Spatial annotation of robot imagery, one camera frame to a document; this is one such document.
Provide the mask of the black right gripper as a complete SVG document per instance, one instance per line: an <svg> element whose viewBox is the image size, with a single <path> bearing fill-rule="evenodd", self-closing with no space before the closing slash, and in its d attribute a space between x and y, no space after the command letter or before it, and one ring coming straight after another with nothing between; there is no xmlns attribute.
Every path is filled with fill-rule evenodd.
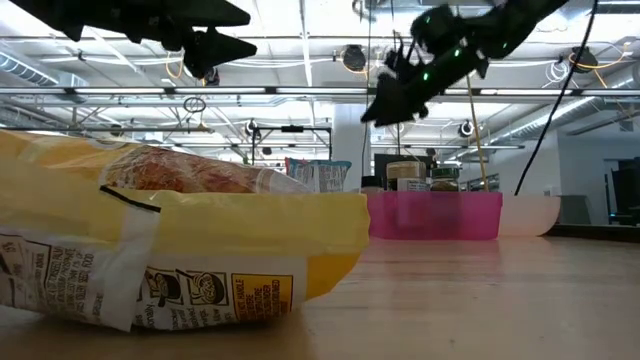
<svg viewBox="0 0 640 360"><path fill-rule="evenodd" d="M378 77L376 96L361 116L362 123L376 128L413 121L429 114L425 103L441 94L472 71L486 74L489 60L472 46L454 45L430 62L412 64L402 53L392 51L385 64L392 71Z"/></svg>

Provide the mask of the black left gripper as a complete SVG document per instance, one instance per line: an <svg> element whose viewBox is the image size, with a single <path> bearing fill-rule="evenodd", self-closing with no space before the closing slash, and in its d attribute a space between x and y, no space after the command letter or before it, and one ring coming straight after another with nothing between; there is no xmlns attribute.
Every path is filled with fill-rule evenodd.
<svg viewBox="0 0 640 360"><path fill-rule="evenodd" d="M9 1L73 41L89 26L122 33L136 44L150 39L166 48L183 47L184 65L198 79L220 64L257 52L255 45L215 29L202 32L188 26L248 25L250 14L228 0Z"/></svg>

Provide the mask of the gold lid jar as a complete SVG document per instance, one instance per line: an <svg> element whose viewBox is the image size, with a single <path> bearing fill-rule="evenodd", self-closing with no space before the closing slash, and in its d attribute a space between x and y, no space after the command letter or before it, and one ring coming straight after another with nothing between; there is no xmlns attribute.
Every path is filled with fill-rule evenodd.
<svg viewBox="0 0 640 360"><path fill-rule="evenodd" d="M426 165L419 161L389 163L386 181L388 191L425 192L428 190Z"/></svg>

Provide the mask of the green spice bottle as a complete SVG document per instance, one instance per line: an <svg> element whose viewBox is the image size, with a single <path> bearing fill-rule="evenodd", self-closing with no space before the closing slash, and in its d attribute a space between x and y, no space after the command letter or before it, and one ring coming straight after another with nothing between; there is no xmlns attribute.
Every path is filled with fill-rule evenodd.
<svg viewBox="0 0 640 360"><path fill-rule="evenodd" d="M457 167L438 167L431 170L431 190L440 192L459 191L459 169Z"/></svg>

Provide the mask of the yellow red blue ramen packet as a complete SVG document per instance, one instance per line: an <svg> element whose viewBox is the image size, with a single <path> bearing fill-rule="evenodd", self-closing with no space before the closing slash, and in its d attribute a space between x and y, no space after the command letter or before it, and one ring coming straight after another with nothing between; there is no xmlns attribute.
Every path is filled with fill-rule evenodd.
<svg viewBox="0 0 640 360"><path fill-rule="evenodd" d="M286 174L312 192L333 193L344 190L352 166L349 161L285 159Z"/></svg>

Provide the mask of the yellow creamy chicken ramen packet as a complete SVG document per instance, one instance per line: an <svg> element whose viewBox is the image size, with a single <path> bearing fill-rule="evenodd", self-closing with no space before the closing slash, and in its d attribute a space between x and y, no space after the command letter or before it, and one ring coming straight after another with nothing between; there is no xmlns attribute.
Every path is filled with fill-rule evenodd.
<svg viewBox="0 0 640 360"><path fill-rule="evenodd" d="M129 331L282 317L369 241L367 200L127 142L0 130L0 305Z"/></svg>

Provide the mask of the pink plastic bin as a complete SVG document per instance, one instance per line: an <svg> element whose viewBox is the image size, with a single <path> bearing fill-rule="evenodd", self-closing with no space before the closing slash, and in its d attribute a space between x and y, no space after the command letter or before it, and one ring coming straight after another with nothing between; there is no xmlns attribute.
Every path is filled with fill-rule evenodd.
<svg viewBox="0 0 640 360"><path fill-rule="evenodd" d="M384 192L367 200L369 233L387 240L489 241L498 236L498 192Z"/></svg>

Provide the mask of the translucent pink bowl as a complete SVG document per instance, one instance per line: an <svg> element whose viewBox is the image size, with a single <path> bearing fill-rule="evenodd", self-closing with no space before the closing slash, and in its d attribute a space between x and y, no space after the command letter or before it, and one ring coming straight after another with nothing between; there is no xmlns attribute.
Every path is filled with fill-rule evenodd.
<svg viewBox="0 0 640 360"><path fill-rule="evenodd" d="M561 206L559 197L544 195L504 195L499 237L537 237L556 223Z"/></svg>

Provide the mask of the black background cabinet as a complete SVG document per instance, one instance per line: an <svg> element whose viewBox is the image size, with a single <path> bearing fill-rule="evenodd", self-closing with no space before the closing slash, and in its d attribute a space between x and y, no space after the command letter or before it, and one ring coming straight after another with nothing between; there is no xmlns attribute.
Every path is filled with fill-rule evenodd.
<svg viewBox="0 0 640 360"><path fill-rule="evenodd" d="M605 161L608 221L640 227L640 157Z"/></svg>

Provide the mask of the black aluminium table frame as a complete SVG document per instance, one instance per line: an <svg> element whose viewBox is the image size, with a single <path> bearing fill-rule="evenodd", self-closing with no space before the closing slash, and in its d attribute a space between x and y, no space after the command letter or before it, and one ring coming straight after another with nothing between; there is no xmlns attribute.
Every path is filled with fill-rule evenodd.
<svg viewBox="0 0 640 360"><path fill-rule="evenodd" d="M640 227L555 224L545 236L640 244Z"/></svg>

